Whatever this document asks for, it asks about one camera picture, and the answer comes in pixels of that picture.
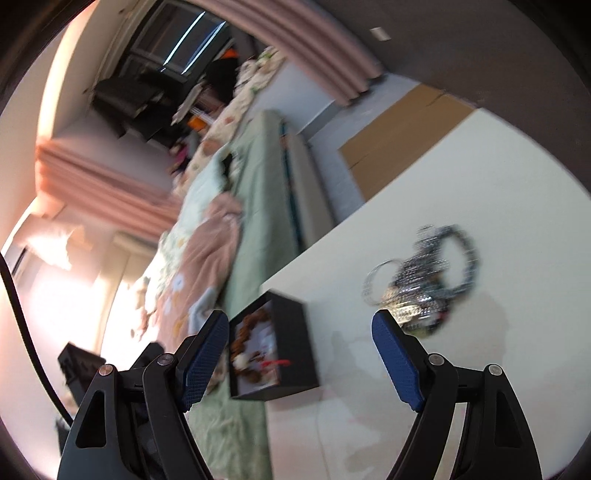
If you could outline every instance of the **bracelet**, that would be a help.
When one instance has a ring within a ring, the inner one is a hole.
[[[407,331],[432,332],[447,317],[451,302],[473,288],[478,259],[472,240],[457,225],[441,228],[428,225],[419,229],[418,235],[417,253],[405,261],[391,258],[374,267],[365,278],[362,296],[371,306],[387,308]],[[447,288],[440,274],[448,267],[448,262],[440,259],[440,254],[443,240],[450,237],[462,245],[466,267],[462,283]],[[399,264],[399,270],[382,300],[376,301],[372,298],[372,283],[379,269],[390,263]]]

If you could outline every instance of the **white table surface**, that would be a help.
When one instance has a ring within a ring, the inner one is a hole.
[[[322,384],[266,403],[275,480],[383,480],[392,468],[415,415],[374,346],[375,309],[361,286],[377,263],[411,256],[428,223],[459,224],[481,265],[475,290],[425,349],[466,368],[503,366],[544,476],[591,429],[589,196],[537,144],[479,110],[262,286],[306,304]],[[446,252],[457,279],[462,256]],[[449,477],[462,421],[458,406],[437,478]]]

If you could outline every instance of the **black box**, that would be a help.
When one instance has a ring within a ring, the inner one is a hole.
[[[236,340],[237,328],[243,319],[264,306],[274,329],[277,357],[290,365],[275,367],[277,384],[240,394],[239,380],[229,359],[230,396],[237,400],[274,400],[319,386],[304,306],[298,301],[272,291],[264,293],[230,320],[230,345]]]
[[[68,343],[57,357],[60,369],[66,377],[66,385],[80,406],[96,371],[105,364],[105,359],[92,352]]]

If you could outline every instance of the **pink blanket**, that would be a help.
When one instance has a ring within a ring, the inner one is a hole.
[[[180,267],[160,298],[154,313],[157,340],[174,352],[187,336],[191,307],[208,287],[220,291],[238,247],[242,206],[228,192],[215,197],[206,220],[197,227],[183,252]]]

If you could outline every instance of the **open box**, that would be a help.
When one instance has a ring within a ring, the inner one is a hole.
[[[246,341],[236,343],[245,336]],[[233,363],[238,350],[242,360],[248,359],[242,370]],[[230,320],[228,362],[230,396],[237,400],[267,401],[318,387],[304,306],[272,291],[264,293]]]

